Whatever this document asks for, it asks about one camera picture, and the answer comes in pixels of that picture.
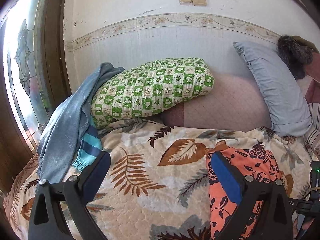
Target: glass panel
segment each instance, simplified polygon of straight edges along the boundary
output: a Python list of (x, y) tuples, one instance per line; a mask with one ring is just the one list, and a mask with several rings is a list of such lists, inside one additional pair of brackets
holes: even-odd
[(10, 106), (34, 154), (52, 113), (40, 50), (44, 1), (19, 0), (8, 13), (4, 35), (4, 75)]

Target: blue pillow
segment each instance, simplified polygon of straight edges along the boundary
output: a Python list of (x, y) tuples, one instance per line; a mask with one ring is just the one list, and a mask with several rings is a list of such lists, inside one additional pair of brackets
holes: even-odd
[(308, 104), (277, 52), (250, 41), (234, 42), (233, 46), (260, 88), (269, 108), (272, 129), (281, 137), (303, 136), (312, 126)]

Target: green checkered pillow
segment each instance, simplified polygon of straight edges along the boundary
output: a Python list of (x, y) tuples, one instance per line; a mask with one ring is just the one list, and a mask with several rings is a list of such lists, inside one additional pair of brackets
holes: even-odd
[(92, 99), (98, 129), (111, 122), (161, 113), (209, 94), (214, 78), (200, 58), (167, 58), (145, 63), (104, 83)]

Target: quilted mat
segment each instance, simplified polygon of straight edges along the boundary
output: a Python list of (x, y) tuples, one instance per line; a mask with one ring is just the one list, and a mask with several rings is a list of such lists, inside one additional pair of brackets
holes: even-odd
[[(100, 133), (112, 163), (87, 209), (110, 240), (211, 239), (205, 155), (221, 140), (238, 149), (260, 144), (272, 151), (290, 197), (302, 197), (309, 188), (312, 159), (303, 139), (280, 138), (266, 128), (244, 133), (170, 127), (137, 118), (112, 123)], [(70, 167), (64, 180), (73, 174), (78, 171)], [(28, 238), (37, 181), (34, 171), (8, 214), (21, 239)], [(73, 237), (81, 239), (65, 203), (62, 209)]]

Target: metal bolt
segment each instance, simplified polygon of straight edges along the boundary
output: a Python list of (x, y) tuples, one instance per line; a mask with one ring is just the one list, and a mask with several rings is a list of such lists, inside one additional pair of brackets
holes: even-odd
[(247, 181), (247, 182), (253, 182), (253, 177), (252, 176), (250, 176), (250, 175), (247, 175), (247, 176), (245, 176), (245, 180)]
[(281, 185), (282, 185), (282, 181), (279, 180), (279, 179), (276, 179), (276, 184), (277, 184), (278, 186), (281, 186)]
[(39, 180), (39, 184), (40, 184), (40, 185), (44, 185), (46, 182), (47, 182), (46, 179), (41, 179), (41, 180)]
[(71, 181), (71, 182), (76, 181), (77, 179), (78, 179), (77, 175), (72, 175), (69, 177), (69, 181)]

